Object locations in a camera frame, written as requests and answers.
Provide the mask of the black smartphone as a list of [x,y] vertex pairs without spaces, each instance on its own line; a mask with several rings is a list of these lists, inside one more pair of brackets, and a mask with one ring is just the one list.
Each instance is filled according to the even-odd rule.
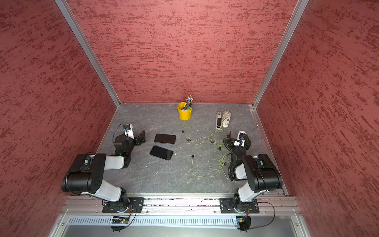
[[155,143],[175,144],[176,135],[157,133],[154,139]]
[[164,159],[166,161],[171,160],[173,154],[174,154],[173,151],[168,150],[166,148],[159,147],[159,146],[153,146],[150,151],[151,156]]

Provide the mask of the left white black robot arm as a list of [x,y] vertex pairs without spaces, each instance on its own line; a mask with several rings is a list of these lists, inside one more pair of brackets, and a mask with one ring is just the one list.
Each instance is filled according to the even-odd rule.
[[61,189],[74,195],[88,195],[102,200],[104,212],[125,213],[132,211],[133,204],[124,188],[116,187],[104,180],[104,171],[126,169],[131,162],[135,146],[146,142],[145,131],[138,136],[132,130],[113,137],[114,155],[86,153],[76,156],[63,179]]

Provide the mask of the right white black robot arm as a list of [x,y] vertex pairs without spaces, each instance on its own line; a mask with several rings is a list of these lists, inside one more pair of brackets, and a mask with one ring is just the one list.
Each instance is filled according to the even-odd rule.
[[259,213],[257,197],[282,189],[280,172],[267,154],[247,155],[251,141],[246,132],[240,131],[237,138],[229,133],[223,144],[231,155],[228,178],[246,183],[235,191],[231,198],[221,198],[222,213]]

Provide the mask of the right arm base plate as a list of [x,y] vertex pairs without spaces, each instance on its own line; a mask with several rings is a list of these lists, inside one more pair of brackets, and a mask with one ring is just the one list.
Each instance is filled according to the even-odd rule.
[[220,210],[221,213],[236,213],[236,214],[247,214],[260,213],[257,200],[250,202],[241,202],[236,198],[220,198]]

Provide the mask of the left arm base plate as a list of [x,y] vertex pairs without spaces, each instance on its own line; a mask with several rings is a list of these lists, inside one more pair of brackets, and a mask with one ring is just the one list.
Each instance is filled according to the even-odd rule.
[[116,213],[116,214],[127,214],[127,213],[141,213],[144,204],[144,198],[127,198],[127,204],[122,201],[109,202],[103,201],[103,213]]

